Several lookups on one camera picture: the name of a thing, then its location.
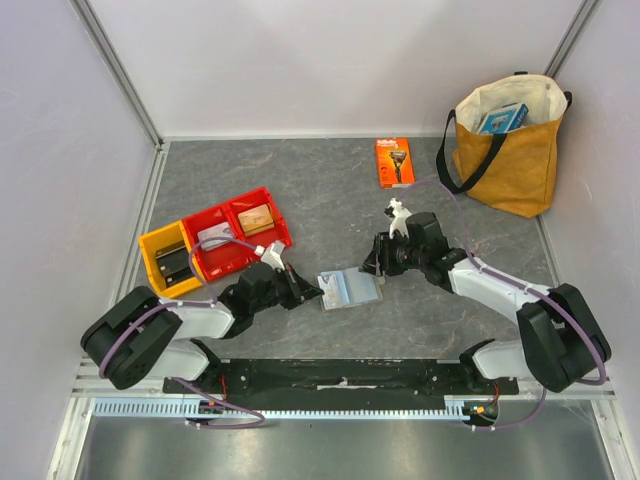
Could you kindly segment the grey card holder wallet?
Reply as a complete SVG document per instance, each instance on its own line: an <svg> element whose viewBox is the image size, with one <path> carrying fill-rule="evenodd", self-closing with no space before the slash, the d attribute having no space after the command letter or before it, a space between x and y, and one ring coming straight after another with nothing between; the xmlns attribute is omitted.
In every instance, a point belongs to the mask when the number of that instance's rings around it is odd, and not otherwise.
<svg viewBox="0 0 640 480"><path fill-rule="evenodd" d="M348 303L346 307L340 309L357 307L382 299L380 284L376 277L360 272L357 267L347 268L341 271L344 272L348 292ZM324 309L322 297L321 306L324 311L332 311Z"/></svg>

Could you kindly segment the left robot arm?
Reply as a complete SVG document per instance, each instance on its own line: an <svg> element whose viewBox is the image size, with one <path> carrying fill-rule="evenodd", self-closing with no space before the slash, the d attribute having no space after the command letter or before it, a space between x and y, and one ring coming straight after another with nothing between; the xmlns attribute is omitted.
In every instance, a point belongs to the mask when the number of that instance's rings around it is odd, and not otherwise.
<svg viewBox="0 0 640 480"><path fill-rule="evenodd" d="M180 301L136 287L91 325L80 346L99 376L126 390L151 373L168 377L175 368L196 391L210 392L220 380L217 358L206 339L231 339L274 307L295 309L323 290L286 264L258 262L227 286L215 301Z"/></svg>

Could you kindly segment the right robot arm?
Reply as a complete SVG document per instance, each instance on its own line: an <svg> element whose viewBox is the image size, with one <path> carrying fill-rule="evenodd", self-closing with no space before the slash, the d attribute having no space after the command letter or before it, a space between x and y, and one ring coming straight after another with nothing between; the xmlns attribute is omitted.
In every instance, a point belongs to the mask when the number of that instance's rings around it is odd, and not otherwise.
<svg viewBox="0 0 640 480"><path fill-rule="evenodd" d="M412 214L394 203L385 214L390 225L375 236L362 272L385 278L417 270L431 285L477 301L518 328L514 341L489 339L462 354L457 377L465 391L481 393L506 377L532 378L555 393L589 384L591 372L598 374L593 384L605 382L611 347L579 289L532 284L491 268L451 247L432 212Z"/></svg>

